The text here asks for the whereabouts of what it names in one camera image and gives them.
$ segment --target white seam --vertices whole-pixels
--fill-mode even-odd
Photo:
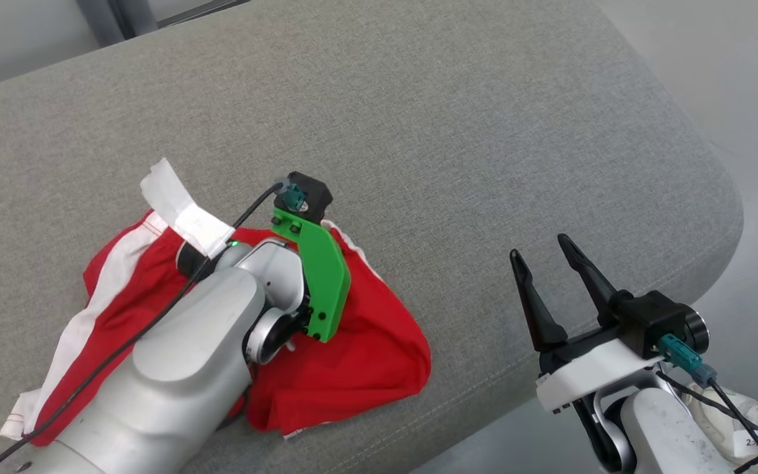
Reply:
[[[734,227],[738,224],[739,221],[740,221],[739,218],[735,219],[735,221],[734,221]],[[670,279],[671,277],[674,277],[676,275],[676,273],[679,273],[680,270],[682,270],[684,267],[686,267],[689,264],[691,264],[692,261],[697,260],[701,255],[703,255],[704,253],[706,253],[706,252],[710,251],[711,249],[713,249],[713,247],[717,246],[719,244],[719,242],[721,242],[721,241],[722,240],[716,240],[715,242],[712,243],[712,245],[708,246],[703,251],[698,252],[697,255],[693,256],[691,259],[689,259],[688,261],[686,261],[685,263],[683,263],[682,265],[680,265],[679,267],[677,267],[676,270],[673,270],[672,272],[666,274],[665,276],[661,277],[657,281],[655,281],[653,283],[650,283],[649,285],[646,285],[642,289],[638,290],[637,293],[642,293],[643,291],[645,291],[645,289],[653,287],[653,286],[655,286],[659,282],[664,282],[664,281]],[[592,327],[592,326],[595,326],[595,321],[590,321],[588,323],[584,323],[583,325],[578,325],[577,327],[572,327],[572,328],[570,328],[568,330],[568,332],[572,333],[575,329],[580,329],[580,328],[583,328],[583,327]],[[389,445],[391,445],[391,443],[393,443],[397,439],[402,438],[401,436],[396,436],[399,432],[403,431],[406,428],[409,428],[411,425],[413,425],[415,423],[418,423],[423,418],[428,417],[430,414],[433,414],[433,412],[435,412],[437,410],[440,410],[440,408],[444,408],[449,403],[455,401],[455,399],[457,399],[457,398],[459,398],[461,396],[466,395],[467,392],[478,389],[478,387],[480,385],[486,383],[487,381],[490,381],[492,378],[499,377],[496,381],[493,381],[490,384],[487,384],[485,387],[482,387],[482,390],[486,389],[487,387],[490,387],[492,384],[496,383],[497,381],[499,381],[499,380],[501,380],[503,378],[503,377],[500,377],[500,375],[507,375],[507,373],[513,371],[513,369],[520,368],[521,366],[523,366],[534,355],[535,354],[528,354],[528,355],[526,355],[524,357],[521,357],[517,361],[506,365],[505,367],[503,367],[500,370],[497,370],[492,375],[488,375],[488,377],[486,379],[484,379],[484,380],[482,380],[482,381],[474,384],[472,387],[467,388],[463,392],[461,392],[461,393],[455,395],[454,397],[448,399],[446,402],[443,402],[442,404],[438,405],[437,407],[432,408],[430,411],[428,411],[428,412],[424,413],[423,415],[420,415],[419,417],[413,419],[411,422],[406,423],[404,426],[402,426],[402,428],[397,429],[396,431],[394,431],[393,433],[385,436],[382,439],[379,439],[379,441],[376,441],[376,443],[371,444],[370,446],[366,447],[365,449],[363,449],[363,450],[355,453],[355,455],[350,456],[345,461],[341,461],[337,465],[334,465],[333,467],[329,468],[327,471],[324,472],[324,474],[329,474],[329,473],[331,473],[333,471],[343,471],[345,469],[350,468],[353,465],[359,464],[360,462],[366,460],[367,458],[375,455],[375,453],[379,453],[379,451],[384,450],[385,448],[387,448]],[[454,404],[452,404],[451,407],[455,407],[456,405],[460,404],[461,402],[464,402],[466,399],[469,399],[472,395],[473,394],[470,394],[469,396],[466,396],[463,399],[458,400],[457,402],[455,402]],[[379,447],[378,449],[374,449],[375,447],[377,447],[377,445],[383,443],[385,440],[389,440],[387,444]],[[350,461],[352,461],[352,459],[355,459],[355,457],[358,457],[358,456],[360,456],[360,457],[359,457],[359,459],[356,460],[356,462],[350,462]]]

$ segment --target gray robot arm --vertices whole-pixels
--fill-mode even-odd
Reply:
[[[268,239],[225,252],[165,318],[136,342],[27,474],[177,472],[267,363],[274,329],[304,299],[300,256]]]

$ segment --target teal connector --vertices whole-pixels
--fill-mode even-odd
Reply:
[[[698,353],[673,334],[666,334],[659,339],[659,353],[665,360],[686,370],[686,374],[691,375],[692,380],[701,388],[707,388],[710,379],[718,378],[719,374],[715,369],[704,363]]]
[[[659,353],[665,360],[686,370],[687,374],[692,374],[703,363],[703,358],[674,334],[666,334],[659,339]]]
[[[286,191],[282,193],[282,201],[292,211],[301,210],[303,202],[306,201],[306,195],[300,191],[300,188],[295,184],[291,184],[286,188]]]

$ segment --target couch cushion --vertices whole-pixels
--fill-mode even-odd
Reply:
[[[420,396],[288,441],[238,423],[190,473],[409,470],[533,396],[512,247],[575,334],[595,313],[556,233],[614,285],[692,303],[742,226],[728,175],[591,2],[256,0],[0,84],[0,425],[163,156],[225,220],[288,171],[324,180],[434,360]]]

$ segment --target white label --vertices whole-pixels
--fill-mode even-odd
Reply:
[[[139,186],[154,212],[183,240],[210,258],[225,247],[224,240],[235,231],[195,204],[165,158],[151,166],[151,173],[142,179]]]
[[[738,458],[758,456],[758,444],[751,438],[747,431],[733,432],[733,456]]]

